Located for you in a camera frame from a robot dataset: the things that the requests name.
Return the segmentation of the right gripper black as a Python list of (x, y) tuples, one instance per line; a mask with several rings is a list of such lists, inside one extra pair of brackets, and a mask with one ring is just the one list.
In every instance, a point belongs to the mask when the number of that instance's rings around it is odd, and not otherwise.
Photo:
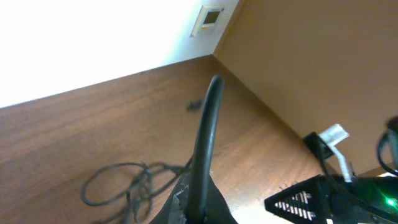
[(345, 182), (339, 175), (317, 175), (265, 199), (264, 206), (290, 222), (397, 223), (397, 178)]

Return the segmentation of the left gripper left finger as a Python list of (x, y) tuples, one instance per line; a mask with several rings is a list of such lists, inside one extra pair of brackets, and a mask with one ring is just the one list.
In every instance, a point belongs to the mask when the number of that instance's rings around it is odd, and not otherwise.
[(160, 212), (150, 224), (186, 224), (185, 207), (187, 206), (190, 174), (183, 174), (176, 183)]

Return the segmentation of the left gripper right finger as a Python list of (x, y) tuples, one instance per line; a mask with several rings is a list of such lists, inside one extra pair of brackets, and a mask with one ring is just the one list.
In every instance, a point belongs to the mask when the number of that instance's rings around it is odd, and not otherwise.
[(207, 224), (237, 224), (232, 216), (226, 200), (209, 177), (208, 195), (206, 198), (205, 216)]

